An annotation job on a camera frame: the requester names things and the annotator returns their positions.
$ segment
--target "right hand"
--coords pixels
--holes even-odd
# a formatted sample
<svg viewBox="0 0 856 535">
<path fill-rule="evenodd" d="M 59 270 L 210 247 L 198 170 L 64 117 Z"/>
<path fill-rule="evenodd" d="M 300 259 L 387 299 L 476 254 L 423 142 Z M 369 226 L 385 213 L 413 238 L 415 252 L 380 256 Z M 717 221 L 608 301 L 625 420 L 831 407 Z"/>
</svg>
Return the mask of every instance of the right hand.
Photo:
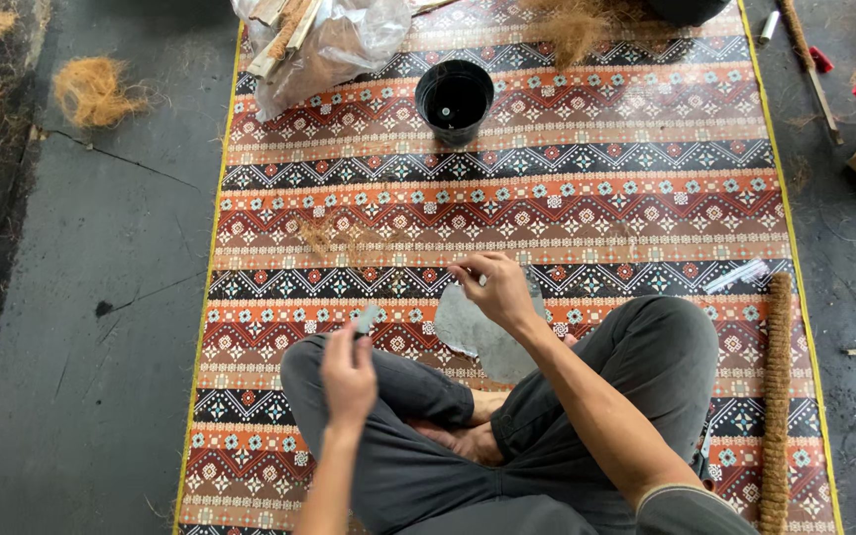
<svg viewBox="0 0 856 535">
<path fill-rule="evenodd" d="M 464 286 L 464 294 L 491 321 L 510 334 L 543 322 L 534 310 L 527 279 L 520 264 L 500 252 L 482 252 L 448 266 L 448 272 Z M 482 286 L 481 275 L 487 279 Z"/>
<path fill-rule="evenodd" d="M 361 435 L 377 396 L 372 339 L 353 342 L 355 322 L 333 333 L 325 345 L 320 374 L 329 406 L 329 428 Z"/>
</svg>

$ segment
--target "geometric pattern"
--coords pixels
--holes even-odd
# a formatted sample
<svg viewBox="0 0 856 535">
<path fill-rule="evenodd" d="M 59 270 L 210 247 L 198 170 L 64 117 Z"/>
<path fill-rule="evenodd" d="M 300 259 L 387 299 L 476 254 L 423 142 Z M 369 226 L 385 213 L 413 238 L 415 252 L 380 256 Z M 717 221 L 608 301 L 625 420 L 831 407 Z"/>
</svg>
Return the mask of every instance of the geometric pattern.
<svg viewBox="0 0 856 535">
<path fill-rule="evenodd" d="M 460 0 L 413 19 L 382 70 L 261 124 L 241 33 L 177 529 L 293 528 L 316 462 L 280 357 L 369 303 L 376 347 L 471 387 L 510 387 L 434 333 L 444 267 L 489 249 L 531 267 L 557 336 L 588 334 L 640 295 L 706 311 L 719 337 L 708 470 L 717 494 L 757 522 L 769 275 L 703 289 L 754 258 L 796 269 L 743 15 L 731 5 L 701 28 L 639 20 L 601 37 L 558 72 L 535 13 Z M 413 98 L 422 73 L 448 59 L 481 65 L 495 90 L 479 137 L 456 151 L 433 139 Z M 316 253 L 303 225 L 333 250 Z M 787 526 L 835 533 L 813 346 L 795 301 Z"/>
</svg>

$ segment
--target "concrete floor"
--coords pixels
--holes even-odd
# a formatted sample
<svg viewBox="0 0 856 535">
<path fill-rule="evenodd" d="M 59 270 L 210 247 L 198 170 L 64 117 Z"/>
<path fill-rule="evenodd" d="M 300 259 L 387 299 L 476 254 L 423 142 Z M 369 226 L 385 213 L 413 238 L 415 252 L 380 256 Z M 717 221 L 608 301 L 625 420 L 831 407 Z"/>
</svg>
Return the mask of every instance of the concrete floor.
<svg viewBox="0 0 856 535">
<path fill-rule="evenodd" d="M 757 33 L 772 0 L 749 0 Z M 845 517 L 856 533 L 856 3 L 798 0 L 847 144 L 834 150 L 786 32 L 759 52 L 786 175 Z M 38 68 L 41 142 L 0 321 L 0 533 L 164 533 L 177 493 L 236 19 L 223 1 L 61 2 Z M 166 95 L 87 138 L 54 68 L 112 53 Z M 93 143 L 94 150 L 86 145 Z M 98 316 L 99 303 L 111 305 Z"/>
</svg>

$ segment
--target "person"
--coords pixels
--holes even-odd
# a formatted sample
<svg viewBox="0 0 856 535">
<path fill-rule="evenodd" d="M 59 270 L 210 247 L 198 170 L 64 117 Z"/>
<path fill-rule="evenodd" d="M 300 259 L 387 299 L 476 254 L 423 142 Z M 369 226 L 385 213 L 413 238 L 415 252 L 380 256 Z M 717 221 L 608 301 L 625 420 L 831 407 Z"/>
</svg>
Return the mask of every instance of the person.
<svg viewBox="0 0 856 535">
<path fill-rule="evenodd" d="M 319 459 L 297 534 L 345 532 L 349 505 L 376 534 L 755 533 L 688 465 L 718 355 L 704 312 L 636 298 L 568 347 L 504 254 L 448 270 L 538 370 L 481 392 L 353 325 L 295 344 L 283 391 Z"/>
</svg>

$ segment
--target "black container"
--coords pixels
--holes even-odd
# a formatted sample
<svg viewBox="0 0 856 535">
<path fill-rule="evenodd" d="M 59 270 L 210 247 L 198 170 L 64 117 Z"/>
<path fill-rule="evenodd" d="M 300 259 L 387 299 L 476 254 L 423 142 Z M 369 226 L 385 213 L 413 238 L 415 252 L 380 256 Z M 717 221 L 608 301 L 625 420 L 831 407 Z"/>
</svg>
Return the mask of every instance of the black container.
<svg viewBox="0 0 856 535">
<path fill-rule="evenodd" d="M 429 68 L 415 87 L 415 108 L 448 147 L 463 147 L 478 135 L 492 102 L 491 77 L 460 59 Z"/>
</svg>

